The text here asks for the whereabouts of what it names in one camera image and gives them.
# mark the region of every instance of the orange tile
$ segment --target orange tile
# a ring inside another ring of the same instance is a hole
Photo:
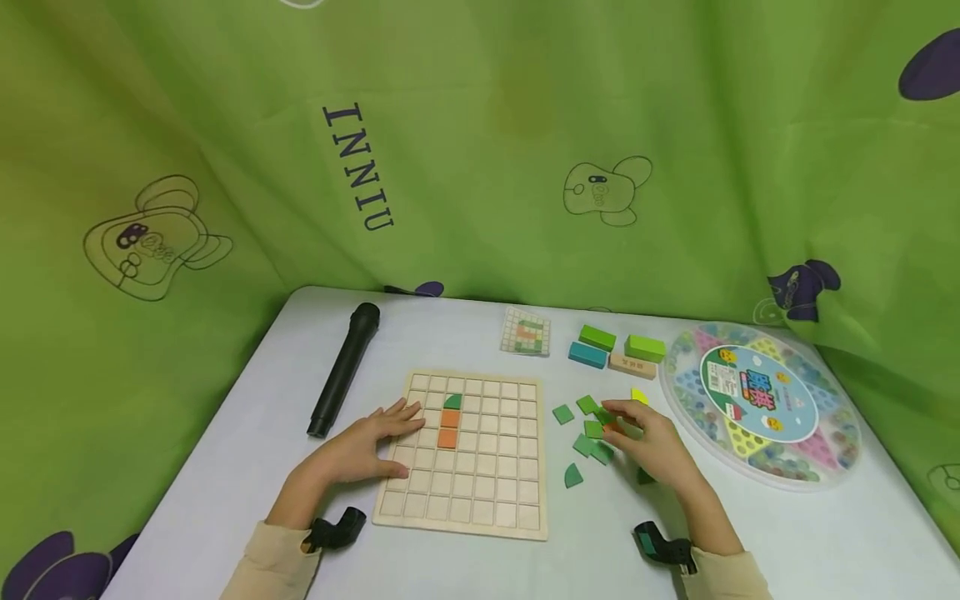
[[[455,448],[457,447],[457,430],[441,429],[440,437],[437,439],[437,448]]]
[[[456,429],[459,426],[460,411],[444,410],[440,413],[440,427],[453,427]]]

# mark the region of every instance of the pattern card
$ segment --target pattern card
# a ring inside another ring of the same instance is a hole
[[[410,477],[380,485],[373,523],[546,540],[540,383],[416,371],[404,395],[413,403],[439,390],[438,414],[419,432],[391,441],[390,458]]]
[[[500,349],[517,354],[550,354],[550,322],[543,317],[507,307]]]

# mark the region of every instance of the black microphone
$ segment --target black microphone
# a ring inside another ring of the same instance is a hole
[[[340,347],[337,360],[326,379],[324,390],[320,392],[317,406],[310,415],[310,427],[306,430],[308,436],[325,438],[333,426],[344,397],[353,382],[353,376],[360,366],[360,360],[367,351],[367,344],[380,327],[380,309],[376,304],[364,302],[350,315],[350,329],[347,338]]]

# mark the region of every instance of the green semicircle tile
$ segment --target green semicircle tile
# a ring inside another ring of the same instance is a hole
[[[570,463],[570,466],[566,468],[566,473],[564,473],[564,485],[569,490],[582,483],[584,483],[584,476],[580,474],[580,470],[575,464]]]
[[[460,403],[464,401],[463,394],[454,394],[446,399],[444,402],[444,408],[450,408],[453,410],[460,410]]]

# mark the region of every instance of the green backdrop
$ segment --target green backdrop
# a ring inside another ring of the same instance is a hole
[[[784,323],[960,548],[960,5],[296,4],[0,6],[0,573],[137,531],[307,284]]]

